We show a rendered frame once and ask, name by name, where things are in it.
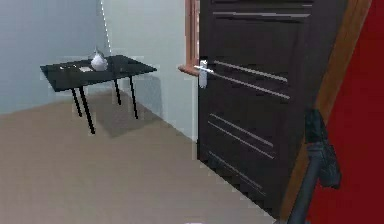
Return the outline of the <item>reddish wooden window frame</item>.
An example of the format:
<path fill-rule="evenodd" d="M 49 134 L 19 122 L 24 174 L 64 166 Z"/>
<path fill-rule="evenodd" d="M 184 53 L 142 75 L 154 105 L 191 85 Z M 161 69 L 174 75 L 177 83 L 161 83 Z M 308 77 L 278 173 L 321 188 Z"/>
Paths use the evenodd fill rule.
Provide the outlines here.
<path fill-rule="evenodd" d="M 199 60 L 199 12 L 200 0 L 185 0 L 186 60 L 178 69 L 191 76 L 198 76 L 195 66 Z"/>

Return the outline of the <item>dark brown room door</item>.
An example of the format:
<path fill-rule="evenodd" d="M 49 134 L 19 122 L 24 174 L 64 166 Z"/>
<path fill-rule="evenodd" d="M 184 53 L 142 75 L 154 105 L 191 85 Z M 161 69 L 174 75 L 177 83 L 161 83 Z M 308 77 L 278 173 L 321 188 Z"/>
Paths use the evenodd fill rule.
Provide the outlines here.
<path fill-rule="evenodd" d="M 198 158 L 275 219 L 346 0 L 201 0 Z"/>

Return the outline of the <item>white round vase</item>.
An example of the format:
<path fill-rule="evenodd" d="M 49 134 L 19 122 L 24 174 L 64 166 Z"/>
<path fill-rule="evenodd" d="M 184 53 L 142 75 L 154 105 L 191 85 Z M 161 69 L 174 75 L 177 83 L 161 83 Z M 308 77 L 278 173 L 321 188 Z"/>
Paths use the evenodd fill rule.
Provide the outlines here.
<path fill-rule="evenodd" d="M 108 67 L 107 60 L 98 48 L 94 49 L 93 56 L 91 58 L 91 66 L 95 71 L 105 71 Z"/>

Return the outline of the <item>black dining table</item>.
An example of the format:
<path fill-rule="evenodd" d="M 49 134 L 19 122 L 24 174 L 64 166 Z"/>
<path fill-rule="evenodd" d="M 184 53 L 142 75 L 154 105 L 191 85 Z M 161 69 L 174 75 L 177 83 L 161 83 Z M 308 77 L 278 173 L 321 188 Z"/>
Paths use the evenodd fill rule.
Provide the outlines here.
<path fill-rule="evenodd" d="M 84 92 L 84 88 L 86 86 L 113 81 L 117 102 L 118 104 L 121 104 L 118 80 L 128 78 L 130 81 L 133 111 L 135 118 L 138 118 L 133 77 L 156 71 L 156 68 L 124 55 L 108 56 L 106 60 L 108 62 L 108 67 L 105 71 L 95 71 L 91 66 L 90 59 L 40 66 L 41 72 L 44 74 L 45 78 L 55 92 L 67 90 L 72 92 L 78 115 L 82 116 L 75 89 L 79 90 L 82 104 L 87 116 L 88 126 L 92 134 L 95 133 L 95 127 L 92 122 L 91 113 Z M 89 67 L 93 71 L 82 72 L 79 69 L 80 67 Z"/>

